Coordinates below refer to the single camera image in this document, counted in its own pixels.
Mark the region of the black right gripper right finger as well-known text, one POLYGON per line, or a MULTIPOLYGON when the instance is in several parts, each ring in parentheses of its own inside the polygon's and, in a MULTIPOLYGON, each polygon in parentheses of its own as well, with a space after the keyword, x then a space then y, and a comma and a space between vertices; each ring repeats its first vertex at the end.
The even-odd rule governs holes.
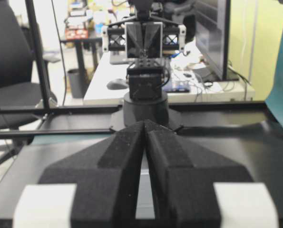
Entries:
POLYGON ((268 188, 242 164, 145 121, 150 169, 178 228, 276 228, 268 188))

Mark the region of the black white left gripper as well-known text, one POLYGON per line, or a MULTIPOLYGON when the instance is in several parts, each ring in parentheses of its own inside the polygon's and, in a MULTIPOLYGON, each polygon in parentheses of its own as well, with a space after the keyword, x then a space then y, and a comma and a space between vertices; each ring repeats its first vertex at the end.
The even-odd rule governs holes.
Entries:
POLYGON ((154 0, 129 0, 134 13, 102 27, 102 50, 124 51, 127 58, 162 58, 163 52, 185 49, 186 26, 160 17, 154 0))

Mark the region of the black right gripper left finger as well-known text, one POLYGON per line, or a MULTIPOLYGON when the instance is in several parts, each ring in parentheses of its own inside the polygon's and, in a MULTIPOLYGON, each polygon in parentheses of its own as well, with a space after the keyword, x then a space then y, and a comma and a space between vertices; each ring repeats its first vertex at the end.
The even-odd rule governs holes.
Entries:
POLYGON ((15 228, 115 228, 136 216, 144 123, 49 165, 24 188, 15 228))

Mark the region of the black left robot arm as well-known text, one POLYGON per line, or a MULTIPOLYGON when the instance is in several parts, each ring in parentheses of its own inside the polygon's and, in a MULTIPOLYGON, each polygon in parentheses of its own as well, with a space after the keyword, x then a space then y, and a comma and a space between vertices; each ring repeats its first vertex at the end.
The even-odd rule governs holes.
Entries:
POLYGON ((14 228, 171 228, 170 217, 137 219, 141 163, 147 146, 145 124, 165 130, 179 126, 180 114, 168 106, 162 90, 171 74, 157 63, 165 29, 185 42, 185 26, 152 14, 152 1, 132 0, 134 16, 102 28, 103 50, 124 25, 129 91, 118 112, 121 130, 47 166, 38 183, 22 190, 14 210, 14 228))

